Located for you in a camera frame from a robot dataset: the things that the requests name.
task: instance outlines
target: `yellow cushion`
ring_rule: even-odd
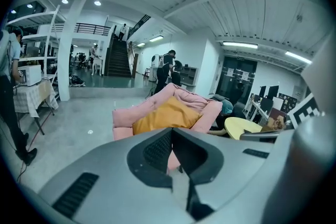
[[[202,115],[170,97],[156,110],[133,124],[133,134],[141,134],[165,127],[191,128]]]

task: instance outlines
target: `tablecloth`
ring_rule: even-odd
[[[53,109],[58,108],[56,94],[49,80],[42,80],[33,86],[17,87],[14,89],[14,107],[17,113],[29,113],[31,117],[39,118],[37,108],[46,100]]]

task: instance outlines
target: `recessed light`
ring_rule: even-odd
[[[308,59],[306,59],[306,58],[304,58],[304,57],[301,57],[301,56],[298,56],[298,55],[296,55],[296,54],[292,54],[291,52],[286,52],[286,55],[288,55],[288,56],[292,56],[292,57],[294,57],[294,58],[296,58],[296,59],[299,59],[299,60],[301,60],[301,61],[303,61],[303,62],[306,62],[306,63],[309,63],[309,64],[311,64],[311,61],[310,60],[308,60]]]
[[[251,49],[258,49],[258,45],[256,44],[249,44],[249,43],[237,43],[237,42],[223,42],[225,46],[236,46],[236,47],[245,47]]]
[[[158,36],[158,37],[154,37],[154,38],[150,39],[149,41],[154,42],[154,41],[160,40],[162,38],[163,38],[163,36]]]

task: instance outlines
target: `microwave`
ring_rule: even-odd
[[[22,77],[22,84],[32,86],[39,83],[42,79],[41,66],[23,66],[19,67],[19,75]]]

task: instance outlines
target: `pink armchair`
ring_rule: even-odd
[[[202,117],[191,128],[193,131],[206,133],[222,110],[222,103],[205,99],[195,93],[169,83],[163,90],[153,95],[142,104],[129,109],[117,109],[112,111],[113,137],[114,140],[127,138],[133,135],[132,125],[134,122],[145,117],[148,113],[157,109],[171,96],[175,96],[187,107],[202,114]],[[168,168],[175,169],[180,165],[175,154],[172,152],[168,160]]]

